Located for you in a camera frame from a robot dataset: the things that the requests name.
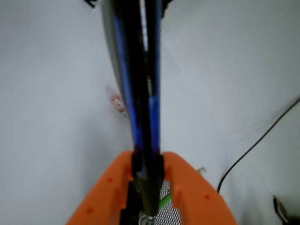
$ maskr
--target black wire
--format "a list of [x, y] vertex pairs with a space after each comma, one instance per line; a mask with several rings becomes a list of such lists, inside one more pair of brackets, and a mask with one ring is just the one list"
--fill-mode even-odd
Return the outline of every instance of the black wire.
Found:
[[293, 104], [291, 104], [290, 107], [288, 107], [285, 112], [283, 114], [281, 114], [277, 120], [272, 124], [272, 126], [261, 136], [260, 139], [258, 139], [254, 145], [251, 146], [250, 149], [248, 149], [248, 151], [246, 151], [228, 170], [227, 172], [224, 174], [224, 176], [222, 177], [222, 179], [219, 182], [219, 185], [217, 187], [217, 192], [220, 193], [220, 189], [222, 186], [222, 183], [224, 181], [224, 179], [226, 178], [226, 176], [228, 175], [228, 173], [275, 127], [275, 125], [291, 110], [293, 109], [298, 103], [300, 102], [300, 97], [297, 97], [297, 99], [295, 100], [295, 102]]

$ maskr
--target orange bracket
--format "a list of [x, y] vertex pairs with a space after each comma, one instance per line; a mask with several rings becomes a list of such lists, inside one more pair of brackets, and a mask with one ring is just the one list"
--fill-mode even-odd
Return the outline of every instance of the orange bracket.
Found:
[[99, 178], [67, 225], [118, 225], [126, 208], [132, 151], [121, 153]]
[[163, 157], [173, 207], [183, 224], [237, 225], [222, 196], [190, 164], [173, 152]]
[[[121, 153], [99, 178], [67, 225], [118, 225], [126, 208], [132, 180], [132, 151]], [[163, 154], [165, 179], [170, 181], [173, 206], [185, 225], [236, 225], [222, 196], [183, 158]]]

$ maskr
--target white wall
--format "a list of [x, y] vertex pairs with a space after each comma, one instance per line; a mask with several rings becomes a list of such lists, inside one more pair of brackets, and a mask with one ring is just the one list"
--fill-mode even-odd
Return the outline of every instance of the white wall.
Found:
[[275, 214], [276, 196], [290, 215], [300, 215], [300, 105], [292, 109], [244, 159], [220, 193], [236, 218], [248, 224], [282, 224]]
[[[299, 94], [299, 2], [175, 0], [162, 26], [162, 150], [215, 187]], [[82, 0], [0, 2], [0, 224], [63, 224], [128, 123], [98, 10]]]

